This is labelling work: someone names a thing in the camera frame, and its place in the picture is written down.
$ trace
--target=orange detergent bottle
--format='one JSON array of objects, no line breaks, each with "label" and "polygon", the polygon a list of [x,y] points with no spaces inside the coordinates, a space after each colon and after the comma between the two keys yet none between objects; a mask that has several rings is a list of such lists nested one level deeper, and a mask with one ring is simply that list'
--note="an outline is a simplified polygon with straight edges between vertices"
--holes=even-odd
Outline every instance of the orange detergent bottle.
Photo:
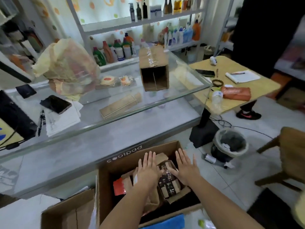
[{"label": "orange detergent bottle", "polygon": [[198,19],[195,21],[193,25],[193,37],[192,39],[194,41],[199,41],[200,39],[200,31],[201,31],[201,26],[198,23]]},{"label": "orange detergent bottle", "polygon": [[128,33],[125,33],[125,38],[126,38],[126,41],[129,42],[130,44],[131,44],[132,42],[134,42],[133,38],[130,37],[130,36],[128,36]]},{"label": "orange detergent bottle", "polygon": [[114,62],[113,54],[106,41],[103,41],[103,50],[106,56],[106,61],[108,63],[113,63]]}]

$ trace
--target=coolpad logo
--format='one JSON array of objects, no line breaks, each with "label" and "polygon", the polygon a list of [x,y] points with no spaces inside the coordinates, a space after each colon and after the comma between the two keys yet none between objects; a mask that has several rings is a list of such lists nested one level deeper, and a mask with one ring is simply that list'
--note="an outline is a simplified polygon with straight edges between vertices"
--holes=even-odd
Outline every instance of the coolpad logo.
[{"label": "coolpad logo", "polygon": [[107,160],[107,162],[112,162],[112,161],[114,161],[114,160],[116,160],[116,159],[118,159],[118,158],[122,158],[122,157],[124,157],[124,156],[127,156],[127,155],[129,155],[129,154],[131,154],[131,153],[134,153],[134,152],[137,151],[137,150],[140,150],[140,149],[142,149],[142,145],[140,145],[138,148],[134,148],[134,149],[131,150],[131,151],[124,152],[124,153],[118,155],[117,157],[113,157],[113,158]]},{"label": "coolpad logo", "polygon": [[0,132],[0,141],[2,141],[5,137],[6,137],[6,134],[1,134],[1,132]]}]

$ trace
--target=orange pouch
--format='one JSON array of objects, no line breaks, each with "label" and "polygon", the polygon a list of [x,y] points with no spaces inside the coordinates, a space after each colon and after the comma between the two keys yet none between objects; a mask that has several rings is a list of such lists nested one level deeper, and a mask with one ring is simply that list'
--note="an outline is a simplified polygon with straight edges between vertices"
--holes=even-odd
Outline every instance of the orange pouch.
[{"label": "orange pouch", "polygon": [[225,99],[249,101],[251,99],[250,88],[221,87]]}]

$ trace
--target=black shoe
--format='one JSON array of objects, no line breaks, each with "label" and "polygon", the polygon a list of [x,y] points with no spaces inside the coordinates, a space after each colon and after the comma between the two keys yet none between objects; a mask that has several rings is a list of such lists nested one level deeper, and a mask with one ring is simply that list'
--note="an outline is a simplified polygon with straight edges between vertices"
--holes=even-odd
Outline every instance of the black shoe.
[{"label": "black shoe", "polygon": [[236,113],[236,116],[240,119],[247,119],[247,120],[258,120],[262,117],[261,114],[256,113],[253,110],[248,113],[243,113],[243,111],[240,110],[238,113]]}]

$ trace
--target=paper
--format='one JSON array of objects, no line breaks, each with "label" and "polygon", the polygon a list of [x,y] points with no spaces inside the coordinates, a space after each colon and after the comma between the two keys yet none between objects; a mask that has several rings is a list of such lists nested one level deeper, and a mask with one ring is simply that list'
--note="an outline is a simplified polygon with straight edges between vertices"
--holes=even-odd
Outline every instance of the paper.
[{"label": "paper", "polygon": [[258,80],[260,79],[260,76],[249,71],[237,71],[235,73],[244,73],[244,74],[240,74],[240,75],[232,75],[230,73],[226,73],[226,77],[228,77],[230,80],[232,80],[234,83],[238,84],[238,83],[246,83],[246,82],[250,82],[253,80]]},{"label": "paper", "polygon": [[63,114],[59,115],[52,110],[45,108],[45,120],[47,135],[53,136],[81,121],[80,110],[83,105],[77,101],[67,100],[72,104]]}]

